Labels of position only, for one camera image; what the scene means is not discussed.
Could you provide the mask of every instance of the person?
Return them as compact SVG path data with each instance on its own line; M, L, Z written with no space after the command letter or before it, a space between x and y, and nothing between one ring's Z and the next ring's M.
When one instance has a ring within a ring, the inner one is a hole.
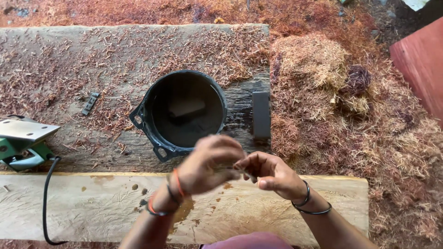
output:
M143 211L120 244L120 249L162 249L165 246L174 212L189 195L201 194L240 179L235 169L215 172L218 163L235 163L259 177L257 185L275 191L300 211L321 248L376 248L371 241L347 222L314 189L309 188L281 158L264 152L246 155L241 145L228 136L211 135L200 139L194 151L150 197ZM292 248L278 235L264 232L238 235L226 241L203 245L203 249Z

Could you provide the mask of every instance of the hand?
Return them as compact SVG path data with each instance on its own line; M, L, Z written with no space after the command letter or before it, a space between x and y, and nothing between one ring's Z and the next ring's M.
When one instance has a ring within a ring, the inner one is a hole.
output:
M234 168L243 168L253 176L260 177L257 185L262 190L275 191L295 204L302 203L307 195L306 184L284 161L264 152L253 152L238 161Z
M244 158L246 153L241 145L229 136L211 135L201 138L195 144L194 151L177 168L180 186L185 194L194 195L239 179L240 173L236 170L214 172L214 166L218 163L235 163Z

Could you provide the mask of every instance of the container handle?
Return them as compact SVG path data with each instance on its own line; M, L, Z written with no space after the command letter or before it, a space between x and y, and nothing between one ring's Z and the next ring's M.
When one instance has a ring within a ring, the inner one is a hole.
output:
M142 129L143 128L143 123L139 123L137 122L136 117L140 117L139 115L140 112L140 106L137 106L137 108L135 108L130 114L129 114L129 120L132 122L132 124L137 128L137 129Z
M165 156L163 156L163 155L159 152L159 148L160 148L160 149L163 149L163 150L165 151L165 153L166 153ZM165 148L165 147L163 147L163 146L161 146L161 145L160 145L160 146L154 146L154 148L152 148L152 150L154 151L155 155L157 156L157 158L158 158L162 163L168 161L169 159L171 159L171 158L173 158L173 157L175 156L175 153L174 153L173 151L171 151L171 150L169 150L169 149L167 149L167 148Z

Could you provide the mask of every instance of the black plastic container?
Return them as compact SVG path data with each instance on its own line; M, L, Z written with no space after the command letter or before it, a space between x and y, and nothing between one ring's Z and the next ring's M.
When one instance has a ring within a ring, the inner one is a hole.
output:
M226 113L223 90L211 77L179 70L158 79L129 119L146 134L159 160L166 162L189 154L198 139L219 134Z

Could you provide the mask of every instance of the dirt ground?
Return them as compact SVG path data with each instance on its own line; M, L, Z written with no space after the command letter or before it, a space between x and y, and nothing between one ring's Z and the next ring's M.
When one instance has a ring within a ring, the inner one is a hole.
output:
M335 0L251 0L249 10L245 3L246 0L3 0L0 3L3 11L0 12L0 27L212 23L221 17L229 24L267 23L271 26L272 39L322 31L350 52L353 63L359 63L387 60L390 45L443 16L441 0L432 0L418 12L409 9L401 0L388 0L386 5L381 5L378 0L354 0L344 7ZM116 243L70 242L59 248L117 247ZM3 240L0 241L2 248L51 246L41 241Z

